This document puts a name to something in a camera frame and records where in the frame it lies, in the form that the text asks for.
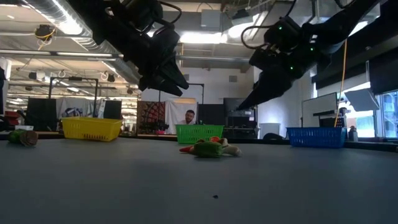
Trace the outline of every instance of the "white board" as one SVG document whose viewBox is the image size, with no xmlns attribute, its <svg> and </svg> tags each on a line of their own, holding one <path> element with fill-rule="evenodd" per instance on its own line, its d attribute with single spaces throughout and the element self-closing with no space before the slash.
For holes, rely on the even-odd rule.
<svg viewBox="0 0 398 224">
<path fill-rule="evenodd" d="M 337 111 L 337 108 L 337 93 L 303 101 L 303 128 L 319 127 L 319 117 L 314 113 Z"/>
</svg>

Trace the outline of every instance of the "plastic basket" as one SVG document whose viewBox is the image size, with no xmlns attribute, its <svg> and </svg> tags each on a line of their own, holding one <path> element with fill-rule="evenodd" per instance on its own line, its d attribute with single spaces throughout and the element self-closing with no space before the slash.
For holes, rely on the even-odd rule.
<svg viewBox="0 0 398 224">
<path fill-rule="evenodd" d="M 295 147 L 343 147 L 346 128 L 287 128 L 290 145 Z"/>
<path fill-rule="evenodd" d="M 119 136 L 121 120 L 100 118 L 62 118 L 63 133 L 67 139 L 85 139 L 109 142 Z"/>
<path fill-rule="evenodd" d="M 222 125 L 177 124 L 175 128 L 179 144 L 195 144 L 199 139 L 210 141 L 211 137 L 221 138 L 224 130 Z"/>
</svg>

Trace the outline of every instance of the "desk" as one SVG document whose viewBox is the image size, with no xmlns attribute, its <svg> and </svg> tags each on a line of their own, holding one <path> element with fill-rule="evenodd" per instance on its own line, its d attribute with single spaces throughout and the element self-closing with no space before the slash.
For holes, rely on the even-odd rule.
<svg viewBox="0 0 398 224">
<path fill-rule="evenodd" d="M 198 159 L 172 141 L 0 141 L 0 223 L 398 221 L 396 153 L 238 146 Z"/>
</svg>

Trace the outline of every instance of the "green basket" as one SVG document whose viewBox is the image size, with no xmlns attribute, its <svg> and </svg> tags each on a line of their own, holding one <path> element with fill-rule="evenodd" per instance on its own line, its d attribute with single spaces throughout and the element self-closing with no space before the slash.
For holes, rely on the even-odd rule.
<svg viewBox="0 0 398 224">
<path fill-rule="evenodd" d="M 210 141 L 211 137 L 221 138 L 224 126 L 177 124 L 175 129 L 179 144 L 195 144 L 199 139 Z"/>
</svg>

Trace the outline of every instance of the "man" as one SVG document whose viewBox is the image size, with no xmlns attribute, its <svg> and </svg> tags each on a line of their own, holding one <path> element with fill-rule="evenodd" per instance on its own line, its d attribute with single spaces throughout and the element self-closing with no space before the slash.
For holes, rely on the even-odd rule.
<svg viewBox="0 0 398 224">
<path fill-rule="evenodd" d="M 178 122 L 178 124 L 195 124 L 193 120 L 194 118 L 195 118 L 195 112 L 193 112 L 193 110 L 188 110 L 185 113 L 185 120 Z"/>
</svg>

